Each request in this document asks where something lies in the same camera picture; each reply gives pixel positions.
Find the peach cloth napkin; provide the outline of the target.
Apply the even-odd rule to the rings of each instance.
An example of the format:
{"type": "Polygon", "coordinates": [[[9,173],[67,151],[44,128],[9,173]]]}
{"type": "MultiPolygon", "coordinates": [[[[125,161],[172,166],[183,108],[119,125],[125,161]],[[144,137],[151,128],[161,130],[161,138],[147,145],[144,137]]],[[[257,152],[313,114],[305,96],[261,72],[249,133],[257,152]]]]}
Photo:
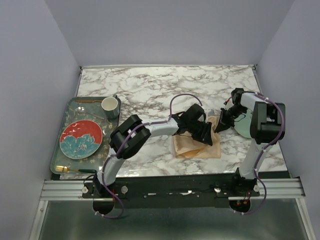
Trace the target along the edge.
{"type": "Polygon", "coordinates": [[[217,126],[217,117],[209,116],[208,122],[211,126],[212,145],[207,145],[193,140],[191,134],[186,132],[183,135],[173,136],[173,147],[175,157],[178,159],[219,159],[221,157],[220,135],[214,133],[217,126]]]}

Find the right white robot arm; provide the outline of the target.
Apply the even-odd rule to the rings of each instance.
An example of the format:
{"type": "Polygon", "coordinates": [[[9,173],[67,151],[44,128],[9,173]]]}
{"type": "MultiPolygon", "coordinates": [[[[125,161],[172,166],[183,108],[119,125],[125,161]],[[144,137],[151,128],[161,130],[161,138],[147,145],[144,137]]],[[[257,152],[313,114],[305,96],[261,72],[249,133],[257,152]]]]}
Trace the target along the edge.
{"type": "Polygon", "coordinates": [[[273,102],[261,93],[235,88],[231,92],[233,106],[221,109],[215,133],[236,126],[236,119],[248,110],[252,112],[249,134],[251,144],[244,161],[236,169],[230,191],[241,196],[257,183],[258,170],[269,150],[285,135],[286,105],[273,102]]]}

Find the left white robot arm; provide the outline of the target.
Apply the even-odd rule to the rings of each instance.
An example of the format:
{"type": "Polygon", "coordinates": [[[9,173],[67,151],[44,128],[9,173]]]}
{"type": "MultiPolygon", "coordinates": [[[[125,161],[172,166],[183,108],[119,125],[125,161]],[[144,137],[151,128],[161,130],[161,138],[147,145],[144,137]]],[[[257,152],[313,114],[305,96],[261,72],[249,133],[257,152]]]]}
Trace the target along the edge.
{"type": "Polygon", "coordinates": [[[130,116],[110,135],[109,154],[102,169],[96,174],[93,191],[101,198],[107,197],[125,160],[136,155],[148,139],[186,132],[196,142],[213,145],[212,123],[206,122],[204,109],[196,103],[186,111],[171,114],[164,119],[147,121],[136,114],[130,116]]]}

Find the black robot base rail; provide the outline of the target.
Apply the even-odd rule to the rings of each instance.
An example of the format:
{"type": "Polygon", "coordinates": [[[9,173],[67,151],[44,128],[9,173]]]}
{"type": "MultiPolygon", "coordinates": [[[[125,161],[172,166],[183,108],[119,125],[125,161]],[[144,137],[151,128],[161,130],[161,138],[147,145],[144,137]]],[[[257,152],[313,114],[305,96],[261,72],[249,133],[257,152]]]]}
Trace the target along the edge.
{"type": "Polygon", "coordinates": [[[236,202],[258,197],[256,179],[245,180],[236,173],[149,177],[118,177],[104,188],[98,178],[87,181],[82,196],[116,208],[228,208],[236,202]]]}

